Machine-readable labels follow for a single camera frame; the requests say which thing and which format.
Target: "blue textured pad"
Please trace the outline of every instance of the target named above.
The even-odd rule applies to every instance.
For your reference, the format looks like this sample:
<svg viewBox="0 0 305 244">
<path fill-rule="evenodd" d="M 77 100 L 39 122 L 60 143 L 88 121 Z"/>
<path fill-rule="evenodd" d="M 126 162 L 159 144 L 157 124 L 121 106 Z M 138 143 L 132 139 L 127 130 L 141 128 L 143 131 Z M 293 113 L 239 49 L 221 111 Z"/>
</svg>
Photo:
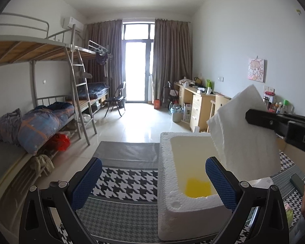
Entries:
<svg viewBox="0 0 305 244">
<path fill-rule="evenodd" d="M 102 174 L 102 161 L 97 158 L 70 195 L 69 203 L 73 211 L 81 209 Z"/>
<path fill-rule="evenodd" d="M 215 187 L 222 203 L 227 209 L 234 211 L 237 206 L 236 191 L 233 189 L 228 180 L 223 176 L 222 172 L 215 164 L 215 162 L 209 158 L 206 161 L 206 173 Z"/>
</svg>

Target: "metal screw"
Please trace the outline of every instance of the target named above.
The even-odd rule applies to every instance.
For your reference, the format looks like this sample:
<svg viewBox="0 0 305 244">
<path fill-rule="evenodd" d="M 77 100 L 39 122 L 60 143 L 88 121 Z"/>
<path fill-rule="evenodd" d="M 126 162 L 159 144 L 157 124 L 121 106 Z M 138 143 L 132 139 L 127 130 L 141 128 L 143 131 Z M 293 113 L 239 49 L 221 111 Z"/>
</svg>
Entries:
<svg viewBox="0 0 305 244">
<path fill-rule="evenodd" d="M 67 182 L 60 182 L 60 183 L 59 183 L 59 187 L 60 187 L 60 188 L 64 188 L 64 187 L 66 187 L 67 185 L 68 185 Z"/>
<path fill-rule="evenodd" d="M 274 190 L 274 191 L 278 191 L 279 190 L 278 186 L 276 186 L 276 185 L 272 185 L 271 189 Z"/>
<path fill-rule="evenodd" d="M 32 185 L 32 186 L 29 188 L 30 192 L 33 192 L 33 191 L 35 191 L 36 189 L 37 189 L 37 187 L 36 187 L 35 185 Z"/>
<path fill-rule="evenodd" d="M 250 186 L 250 184 L 246 181 L 242 181 L 241 186 L 244 187 L 244 188 L 248 188 Z"/>
</svg>

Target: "white foam box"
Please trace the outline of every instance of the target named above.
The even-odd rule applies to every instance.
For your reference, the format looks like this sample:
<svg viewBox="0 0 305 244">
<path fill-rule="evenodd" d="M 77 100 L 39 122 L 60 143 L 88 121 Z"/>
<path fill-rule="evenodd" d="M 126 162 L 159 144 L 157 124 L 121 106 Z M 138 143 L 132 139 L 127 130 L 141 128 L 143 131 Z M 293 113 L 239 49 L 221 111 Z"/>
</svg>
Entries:
<svg viewBox="0 0 305 244">
<path fill-rule="evenodd" d="M 191 105 L 191 104 L 185 104 L 185 105 L 184 105 L 183 121 L 185 121 L 185 122 L 190 122 L 190 119 L 191 119 L 191 111 L 192 111 L 192 105 Z"/>
<path fill-rule="evenodd" d="M 158 236 L 184 240 L 219 232 L 231 210 L 224 207 L 212 186 L 212 195 L 191 198 L 187 181 L 210 182 L 205 164 L 218 153 L 209 133 L 162 133 L 158 163 Z"/>
</svg>

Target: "air conditioner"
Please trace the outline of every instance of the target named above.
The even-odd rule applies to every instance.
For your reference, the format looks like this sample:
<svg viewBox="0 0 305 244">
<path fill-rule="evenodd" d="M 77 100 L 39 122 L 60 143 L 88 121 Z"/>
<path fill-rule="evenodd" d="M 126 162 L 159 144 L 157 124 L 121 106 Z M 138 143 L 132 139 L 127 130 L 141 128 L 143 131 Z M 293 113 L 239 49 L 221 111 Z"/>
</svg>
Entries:
<svg viewBox="0 0 305 244">
<path fill-rule="evenodd" d="M 80 23 L 78 20 L 73 17 L 67 17 L 63 20 L 63 28 L 72 28 L 72 26 L 76 24 L 76 30 L 81 32 L 84 30 L 84 24 Z"/>
</svg>

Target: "tile floor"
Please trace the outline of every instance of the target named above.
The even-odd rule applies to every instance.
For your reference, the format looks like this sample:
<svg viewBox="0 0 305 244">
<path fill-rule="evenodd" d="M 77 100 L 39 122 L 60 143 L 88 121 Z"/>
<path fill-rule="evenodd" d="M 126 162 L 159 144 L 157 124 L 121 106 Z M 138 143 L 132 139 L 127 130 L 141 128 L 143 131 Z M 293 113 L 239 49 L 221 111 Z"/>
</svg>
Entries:
<svg viewBox="0 0 305 244">
<path fill-rule="evenodd" d="M 117 109 L 106 113 L 106 107 L 95 114 L 97 135 L 91 124 L 87 126 L 87 133 L 91 145 L 86 143 L 85 136 L 72 138 L 72 144 L 67 151 L 58 153 L 53 163 L 55 169 L 46 177 L 43 175 L 37 181 L 39 188 L 47 188 L 51 181 L 70 178 L 88 163 L 101 141 L 114 142 L 159 142 L 162 132 L 191 132 L 189 124 L 172 122 L 167 109 L 155 110 L 153 105 L 128 103 L 126 112 L 120 117 Z"/>
</svg>

